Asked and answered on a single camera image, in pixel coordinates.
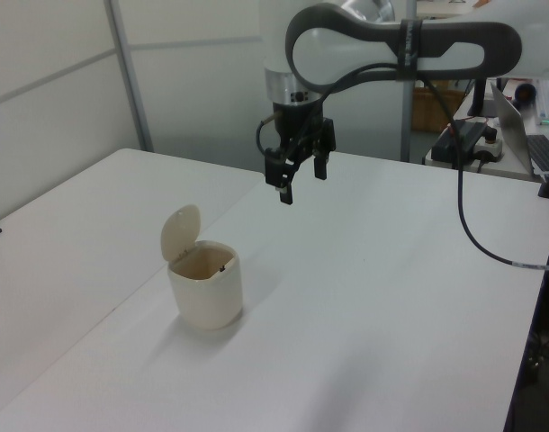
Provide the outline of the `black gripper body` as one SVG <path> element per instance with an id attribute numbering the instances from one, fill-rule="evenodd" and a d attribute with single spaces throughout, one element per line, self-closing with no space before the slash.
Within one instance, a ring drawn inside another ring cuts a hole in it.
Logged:
<path id="1" fill-rule="evenodd" d="M 290 156 L 293 142 L 300 138 L 299 149 L 305 149 L 310 156 L 311 143 L 315 152 L 336 150 L 334 122 L 323 115 L 319 103 L 299 105 L 273 103 L 275 113 L 274 127 L 280 137 L 280 147 L 286 156 Z"/>

